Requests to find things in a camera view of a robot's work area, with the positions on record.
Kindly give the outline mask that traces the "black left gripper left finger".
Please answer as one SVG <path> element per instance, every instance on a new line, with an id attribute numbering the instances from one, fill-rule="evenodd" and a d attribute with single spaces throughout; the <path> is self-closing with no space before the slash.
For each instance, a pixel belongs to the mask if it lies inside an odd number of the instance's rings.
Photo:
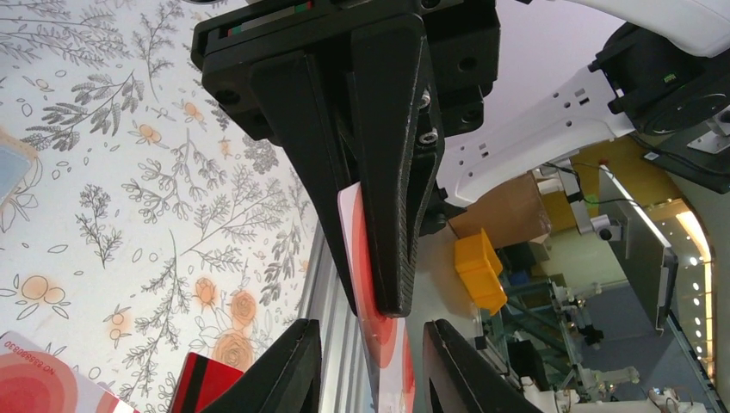
<path id="1" fill-rule="evenodd" d="M 205 412 L 318 412 L 322 378 L 320 325 L 301 318 Z"/>

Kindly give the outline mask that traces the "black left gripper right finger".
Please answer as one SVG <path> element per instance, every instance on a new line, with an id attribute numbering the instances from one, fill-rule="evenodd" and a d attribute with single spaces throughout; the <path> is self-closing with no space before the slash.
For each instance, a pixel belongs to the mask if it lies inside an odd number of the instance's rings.
<path id="1" fill-rule="evenodd" d="M 539 413 L 453 325 L 424 324 L 426 412 Z"/>

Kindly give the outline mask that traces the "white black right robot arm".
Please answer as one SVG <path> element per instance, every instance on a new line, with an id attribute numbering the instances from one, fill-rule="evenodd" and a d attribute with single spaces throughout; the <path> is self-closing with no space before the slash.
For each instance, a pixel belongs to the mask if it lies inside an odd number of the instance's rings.
<path id="1" fill-rule="evenodd" d="M 729 103 L 726 1 L 590 1 L 622 20 L 562 86 L 482 132 L 493 1 L 258 1 L 198 23 L 204 89 L 302 180 L 350 305 L 338 207 L 358 184 L 378 311 L 411 312 L 418 239 L 503 182 L 596 142 L 693 127 Z"/>

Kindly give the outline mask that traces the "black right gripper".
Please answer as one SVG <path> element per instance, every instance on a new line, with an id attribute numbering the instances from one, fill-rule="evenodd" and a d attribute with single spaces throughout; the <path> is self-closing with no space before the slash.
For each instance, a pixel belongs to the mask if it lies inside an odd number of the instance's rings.
<path id="1" fill-rule="evenodd" d="M 350 105 L 376 305 L 387 317 L 407 317 L 443 135 L 482 126 L 499 41 L 493 1 L 256 1 L 195 26 L 190 58 L 204 89 L 252 139 L 285 151 L 353 314 L 338 209 L 339 192 L 353 180 L 319 62 L 301 51 L 322 53 L 337 74 L 351 70 L 352 55 Z"/>

